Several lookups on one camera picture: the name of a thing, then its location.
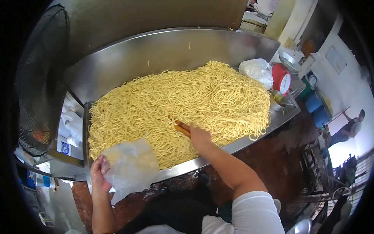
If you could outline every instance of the green container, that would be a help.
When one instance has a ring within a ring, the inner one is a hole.
[[[310,86],[309,82],[306,80],[306,78],[303,78],[303,82],[306,85],[303,92],[300,93],[299,97],[301,99],[306,99],[309,94],[312,92],[312,87]]]

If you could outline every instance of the fan grille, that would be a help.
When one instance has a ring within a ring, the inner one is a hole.
[[[18,63],[18,140],[32,156],[43,155],[56,136],[67,91],[63,72],[69,29],[65,9],[60,5],[48,8],[33,29]]]

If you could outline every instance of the white sleeve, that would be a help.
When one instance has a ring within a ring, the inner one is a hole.
[[[233,201],[232,224],[205,216],[202,234],[284,234],[272,196],[263,191],[245,193]]]

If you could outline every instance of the noodle pile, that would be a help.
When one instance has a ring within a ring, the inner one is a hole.
[[[269,107],[265,87],[225,63],[210,61],[192,71],[136,78],[93,103],[89,154],[96,159],[115,144],[144,137],[159,169],[171,168],[198,156],[190,139],[174,129],[174,119],[194,122],[224,146],[246,135],[256,140],[265,134]]]

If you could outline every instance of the white plastic bag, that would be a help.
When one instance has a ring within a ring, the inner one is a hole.
[[[102,166],[102,169],[107,170],[104,178],[116,189],[112,205],[130,193],[149,188],[159,170],[157,157],[144,138],[134,142],[121,142],[101,154],[110,163],[110,169],[107,169],[107,165]]]
[[[70,132],[67,142],[78,147],[79,142],[82,141],[83,119],[72,111],[61,113],[61,119],[65,128]]]
[[[239,65],[239,72],[243,76],[252,77],[265,85],[266,89],[273,86],[273,74],[270,64],[262,59],[256,58],[241,62]]]

